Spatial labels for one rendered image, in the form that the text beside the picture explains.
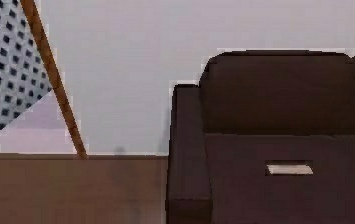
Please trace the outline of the dark brown sofa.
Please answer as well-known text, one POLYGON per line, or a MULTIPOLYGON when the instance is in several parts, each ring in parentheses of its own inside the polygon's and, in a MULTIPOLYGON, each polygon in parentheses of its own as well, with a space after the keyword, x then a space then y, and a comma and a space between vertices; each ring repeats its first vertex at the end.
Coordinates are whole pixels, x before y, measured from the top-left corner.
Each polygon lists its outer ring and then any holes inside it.
POLYGON ((212 57, 172 96, 166 224, 355 224, 355 56, 212 57), (269 163, 312 175, 269 175, 269 163))

